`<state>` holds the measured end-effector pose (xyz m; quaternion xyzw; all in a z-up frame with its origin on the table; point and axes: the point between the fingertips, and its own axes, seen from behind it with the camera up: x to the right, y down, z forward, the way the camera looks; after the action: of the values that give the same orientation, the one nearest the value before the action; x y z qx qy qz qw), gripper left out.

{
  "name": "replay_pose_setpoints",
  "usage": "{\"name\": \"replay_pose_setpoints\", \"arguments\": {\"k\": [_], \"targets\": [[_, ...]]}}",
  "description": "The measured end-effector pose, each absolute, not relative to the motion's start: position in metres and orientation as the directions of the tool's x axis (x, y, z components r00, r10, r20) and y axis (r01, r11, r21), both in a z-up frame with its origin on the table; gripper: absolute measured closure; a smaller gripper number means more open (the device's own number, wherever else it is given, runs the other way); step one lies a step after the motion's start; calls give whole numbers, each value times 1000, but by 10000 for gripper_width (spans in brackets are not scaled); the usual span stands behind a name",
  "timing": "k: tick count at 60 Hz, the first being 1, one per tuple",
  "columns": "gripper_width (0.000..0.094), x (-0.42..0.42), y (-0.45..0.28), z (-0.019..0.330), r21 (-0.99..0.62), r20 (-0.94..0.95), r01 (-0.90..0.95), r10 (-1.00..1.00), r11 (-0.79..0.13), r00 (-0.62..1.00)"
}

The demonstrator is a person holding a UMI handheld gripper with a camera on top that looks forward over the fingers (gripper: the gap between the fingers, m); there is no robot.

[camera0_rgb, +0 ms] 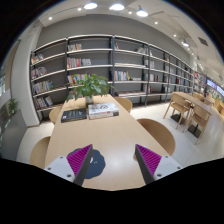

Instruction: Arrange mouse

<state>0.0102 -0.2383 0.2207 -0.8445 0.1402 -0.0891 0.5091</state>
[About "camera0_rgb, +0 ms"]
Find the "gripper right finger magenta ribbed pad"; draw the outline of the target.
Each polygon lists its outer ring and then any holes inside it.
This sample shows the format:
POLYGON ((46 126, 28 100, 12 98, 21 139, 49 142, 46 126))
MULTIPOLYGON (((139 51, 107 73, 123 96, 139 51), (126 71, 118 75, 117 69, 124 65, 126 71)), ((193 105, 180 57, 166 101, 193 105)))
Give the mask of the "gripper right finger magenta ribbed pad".
POLYGON ((146 184, 150 184, 182 169, 182 166, 171 156, 160 156, 139 144, 135 145, 135 157, 146 184))

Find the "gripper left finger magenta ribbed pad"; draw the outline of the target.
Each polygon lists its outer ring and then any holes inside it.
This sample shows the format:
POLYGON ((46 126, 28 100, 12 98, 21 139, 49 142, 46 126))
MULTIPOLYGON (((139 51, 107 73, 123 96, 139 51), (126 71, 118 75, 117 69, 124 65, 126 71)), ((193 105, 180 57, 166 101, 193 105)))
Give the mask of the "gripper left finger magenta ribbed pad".
POLYGON ((68 156, 57 157, 45 168, 45 171, 81 186, 84 182, 92 154, 92 145, 78 148, 68 156))

